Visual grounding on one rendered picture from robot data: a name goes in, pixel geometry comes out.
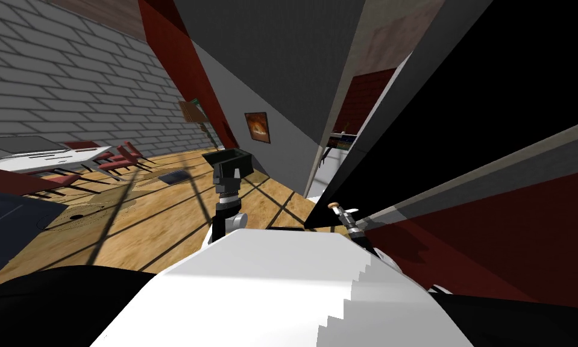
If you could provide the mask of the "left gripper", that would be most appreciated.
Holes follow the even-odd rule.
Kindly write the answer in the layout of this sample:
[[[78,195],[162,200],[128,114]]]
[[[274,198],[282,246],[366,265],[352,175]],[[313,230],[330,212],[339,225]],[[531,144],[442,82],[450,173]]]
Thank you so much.
[[[216,193],[236,193],[241,185],[241,172],[235,168],[233,177],[222,177],[222,166],[214,165],[213,183],[216,187]]]

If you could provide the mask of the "dark green box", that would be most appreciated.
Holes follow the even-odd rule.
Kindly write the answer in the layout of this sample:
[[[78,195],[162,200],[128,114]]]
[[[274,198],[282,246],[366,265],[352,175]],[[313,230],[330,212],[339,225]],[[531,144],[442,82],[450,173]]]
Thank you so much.
[[[235,168],[239,168],[241,178],[247,177],[254,172],[252,154],[239,148],[224,149],[216,152],[208,152],[202,155],[206,162],[213,168],[214,165],[222,166],[222,177],[233,177]]]

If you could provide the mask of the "dark floor mat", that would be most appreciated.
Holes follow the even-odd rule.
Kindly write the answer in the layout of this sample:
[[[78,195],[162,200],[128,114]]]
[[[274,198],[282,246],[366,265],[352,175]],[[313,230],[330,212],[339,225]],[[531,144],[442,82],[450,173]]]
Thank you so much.
[[[157,178],[167,184],[167,185],[173,185],[173,184],[178,184],[180,182],[183,181],[187,181],[189,179],[191,179],[191,175],[188,171],[186,171],[185,169],[181,169],[181,170],[176,170],[174,172],[170,172],[170,173],[166,173],[163,175],[159,175]]]

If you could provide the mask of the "brown floor lamp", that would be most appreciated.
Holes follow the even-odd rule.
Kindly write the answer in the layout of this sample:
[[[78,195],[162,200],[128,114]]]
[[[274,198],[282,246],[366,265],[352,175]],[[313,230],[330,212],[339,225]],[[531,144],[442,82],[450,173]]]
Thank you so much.
[[[207,136],[207,138],[211,141],[213,147],[218,149],[219,146],[217,142],[213,138],[209,129],[206,127],[206,123],[208,123],[208,118],[205,115],[204,111],[202,110],[201,106],[198,103],[196,103],[195,100],[193,100],[193,102],[178,101],[178,104],[186,123],[197,124],[203,131],[203,133]]]

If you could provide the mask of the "red chair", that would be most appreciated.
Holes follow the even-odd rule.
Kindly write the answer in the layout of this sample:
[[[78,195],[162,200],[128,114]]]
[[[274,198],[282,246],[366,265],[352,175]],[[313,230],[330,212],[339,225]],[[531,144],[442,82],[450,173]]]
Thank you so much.
[[[123,169],[134,166],[141,170],[151,172],[143,164],[139,163],[138,160],[132,154],[130,154],[130,152],[128,152],[128,150],[125,149],[123,146],[121,145],[118,146],[117,150],[124,157],[124,159],[101,164],[97,167],[97,171],[103,172],[108,175],[110,171],[116,171],[117,169]]]
[[[48,178],[47,180],[49,181],[49,184],[47,185],[48,188],[47,189],[41,189],[40,191],[46,192],[46,193],[52,193],[52,194],[59,195],[59,196],[66,196],[65,194],[57,191],[57,189],[61,189],[61,188],[65,188],[65,187],[69,188],[69,189],[80,190],[82,192],[100,194],[100,192],[97,192],[94,190],[75,186],[74,183],[79,181],[79,180],[103,184],[103,182],[101,182],[101,181],[90,180],[90,179],[82,177],[79,174],[58,175],[58,177]]]
[[[153,161],[145,158],[142,153],[129,141],[125,141],[124,144],[128,147],[128,149],[130,150],[130,154],[136,158],[136,159],[143,159],[145,161],[148,161],[150,163],[153,163]]]

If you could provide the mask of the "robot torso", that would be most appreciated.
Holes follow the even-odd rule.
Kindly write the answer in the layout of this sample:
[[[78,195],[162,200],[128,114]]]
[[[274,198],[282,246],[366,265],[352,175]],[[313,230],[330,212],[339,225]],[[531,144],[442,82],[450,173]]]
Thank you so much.
[[[90,347],[473,347],[387,256],[241,229],[161,271]]]

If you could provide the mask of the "black door leaf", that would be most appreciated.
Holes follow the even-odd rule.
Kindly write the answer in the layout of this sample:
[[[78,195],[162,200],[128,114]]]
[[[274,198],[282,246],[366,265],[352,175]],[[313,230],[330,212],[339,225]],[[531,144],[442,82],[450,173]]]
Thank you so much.
[[[304,222],[362,219],[578,125],[578,0],[445,0]]]

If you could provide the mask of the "white dining table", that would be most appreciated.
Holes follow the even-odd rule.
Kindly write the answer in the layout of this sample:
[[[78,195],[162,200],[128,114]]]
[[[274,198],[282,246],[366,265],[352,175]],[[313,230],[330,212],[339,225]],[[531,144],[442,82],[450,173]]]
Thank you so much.
[[[0,151],[8,153],[0,158],[0,170],[28,173],[78,166],[97,168],[94,160],[112,149],[112,146],[69,149],[38,136],[0,137]]]

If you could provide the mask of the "dark blue sofa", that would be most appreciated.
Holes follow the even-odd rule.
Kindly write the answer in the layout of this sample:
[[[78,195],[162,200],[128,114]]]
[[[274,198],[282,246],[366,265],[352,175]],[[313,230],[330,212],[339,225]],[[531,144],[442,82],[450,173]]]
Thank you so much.
[[[67,205],[0,193],[0,270],[67,209]]]

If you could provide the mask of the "orange framed wall picture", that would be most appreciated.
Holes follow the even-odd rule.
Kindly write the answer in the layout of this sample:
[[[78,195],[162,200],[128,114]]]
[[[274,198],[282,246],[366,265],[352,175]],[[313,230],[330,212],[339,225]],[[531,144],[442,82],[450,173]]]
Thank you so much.
[[[245,119],[251,138],[258,142],[270,144],[267,114],[265,112],[245,113]]]

